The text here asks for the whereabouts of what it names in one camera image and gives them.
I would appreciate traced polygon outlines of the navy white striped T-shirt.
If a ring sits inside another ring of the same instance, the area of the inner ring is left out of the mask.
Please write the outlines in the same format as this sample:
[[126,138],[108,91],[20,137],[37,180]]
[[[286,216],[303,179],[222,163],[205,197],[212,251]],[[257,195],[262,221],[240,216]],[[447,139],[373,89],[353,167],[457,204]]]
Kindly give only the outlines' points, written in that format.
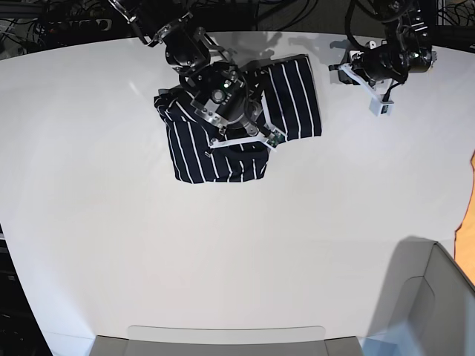
[[[312,68],[306,55],[255,65],[244,73],[252,90],[261,89],[263,111],[259,124],[272,124],[286,135],[286,141],[321,135]],[[182,87],[162,90],[154,106],[166,125],[168,149],[174,176],[181,182],[248,182],[263,178],[268,156],[232,159],[204,152],[203,127],[211,125],[191,106],[192,95]]]

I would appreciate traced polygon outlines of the orange cloth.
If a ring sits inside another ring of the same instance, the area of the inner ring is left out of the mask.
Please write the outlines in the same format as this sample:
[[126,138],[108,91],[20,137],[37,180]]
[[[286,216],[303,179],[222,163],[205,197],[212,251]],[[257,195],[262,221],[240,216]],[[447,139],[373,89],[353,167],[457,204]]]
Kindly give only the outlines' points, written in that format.
[[474,187],[461,226],[456,230],[454,258],[468,279],[474,283],[475,275],[475,217]]

